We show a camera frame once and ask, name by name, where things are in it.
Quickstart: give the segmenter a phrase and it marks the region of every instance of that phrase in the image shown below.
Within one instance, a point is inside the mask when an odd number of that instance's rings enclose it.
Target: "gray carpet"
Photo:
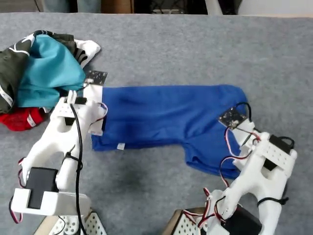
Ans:
[[[108,86],[240,86],[256,126],[296,142],[290,201],[276,234],[312,232],[313,19],[16,13],[0,14],[0,22],[0,50],[36,29],[95,40],[102,51],[89,69],[109,72]],[[45,126],[22,133],[0,126],[1,234],[30,235],[42,220],[26,215],[15,225],[7,208],[17,187],[17,160]],[[203,205],[202,187],[224,188],[219,177],[187,167],[180,146],[112,152],[90,146],[87,138],[80,189],[108,235],[159,235],[175,209]],[[60,163],[55,156],[47,165]],[[251,199],[243,205],[256,213]]]

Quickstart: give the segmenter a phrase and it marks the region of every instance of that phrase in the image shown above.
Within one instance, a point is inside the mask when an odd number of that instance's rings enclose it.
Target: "teal shirt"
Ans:
[[[38,35],[18,90],[18,107],[52,108],[59,100],[55,88],[77,90],[85,73],[70,51],[48,35]]]

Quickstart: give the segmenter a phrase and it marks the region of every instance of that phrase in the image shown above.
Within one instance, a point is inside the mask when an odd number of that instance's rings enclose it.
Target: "clothing pile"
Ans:
[[[60,94],[82,87],[83,67],[99,51],[93,41],[37,30],[0,52],[0,122],[13,131],[41,123]]]

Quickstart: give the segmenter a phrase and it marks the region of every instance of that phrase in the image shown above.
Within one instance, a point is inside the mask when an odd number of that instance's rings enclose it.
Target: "white tag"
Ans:
[[[119,149],[119,150],[124,150],[124,148],[125,148],[125,143],[119,143],[117,145],[117,149]]]
[[[0,85],[0,95],[10,105],[10,107],[12,107],[13,99],[2,89],[1,85]]]
[[[31,127],[36,126],[36,123],[34,122],[33,118],[31,117],[31,115],[29,114],[27,117],[27,122]]]

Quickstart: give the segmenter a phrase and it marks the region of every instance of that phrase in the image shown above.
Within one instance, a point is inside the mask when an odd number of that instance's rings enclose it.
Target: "circuit board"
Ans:
[[[104,86],[107,76],[108,76],[107,72],[90,70],[86,73],[85,82],[89,83],[89,80],[92,79],[93,82],[91,82],[91,84]]]
[[[246,118],[247,117],[244,114],[239,113],[234,107],[232,107],[219,116],[219,121],[233,130],[246,120]]]

